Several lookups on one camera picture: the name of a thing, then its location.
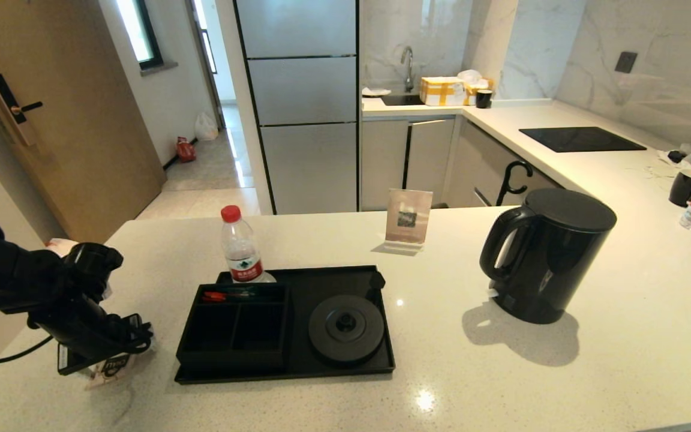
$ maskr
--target faucet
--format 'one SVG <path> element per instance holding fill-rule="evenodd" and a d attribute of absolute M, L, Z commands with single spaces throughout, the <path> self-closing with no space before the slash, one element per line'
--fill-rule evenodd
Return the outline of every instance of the faucet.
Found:
<path fill-rule="evenodd" d="M 401 53 L 401 63 L 404 65 L 404 61 L 407 59 L 409 54 L 409 62 L 407 63 L 407 78 L 404 80 L 404 89 L 409 93 L 414 88 L 414 77 L 412 76 L 412 47 L 406 46 L 404 52 Z"/>

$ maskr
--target refrigerator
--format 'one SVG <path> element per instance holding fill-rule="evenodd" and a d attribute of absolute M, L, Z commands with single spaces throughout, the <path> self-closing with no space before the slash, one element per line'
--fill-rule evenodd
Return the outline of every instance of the refrigerator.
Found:
<path fill-rule="evenodd" d="M 357 0 L 235 0 L 276 214 L 357 209 Z"/>

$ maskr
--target wall outlet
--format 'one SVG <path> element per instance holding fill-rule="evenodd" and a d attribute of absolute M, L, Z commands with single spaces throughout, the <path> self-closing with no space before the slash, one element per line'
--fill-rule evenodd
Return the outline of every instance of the wall outlet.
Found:
<path fill-rule="evenodd" d="M 633 63 L 636 63 L 636 52 L 623 51 L 620 53 L 620 58 L 617 59 L 616 72 L 623 72 L 623 74 L 630 74 L 633 70 Z"/>

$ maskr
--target black kettle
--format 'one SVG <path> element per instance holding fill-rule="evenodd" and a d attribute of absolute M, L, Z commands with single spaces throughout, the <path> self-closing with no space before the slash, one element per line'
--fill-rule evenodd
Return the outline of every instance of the black kettle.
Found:
<path fill-rule="evenodd" d="M 494 300 L 526 322 L 556 322 L 616 223 L 611 208 L 586 194 L 530 192 L 523 206 L 496 219 L 483 246 L 479 265 L 494 281 Z"/>

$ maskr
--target red bottle cap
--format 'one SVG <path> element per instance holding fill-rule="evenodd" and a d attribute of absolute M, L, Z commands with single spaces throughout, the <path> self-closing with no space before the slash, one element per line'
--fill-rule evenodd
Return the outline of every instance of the red bottle cap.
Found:
<path fill-rule="evenodd" d="M 233 224 L 242 218 L 242 211 L 236 205 L 227 205 L 220 211 L 220 216 L 223 217 L 223 222 Z"/>

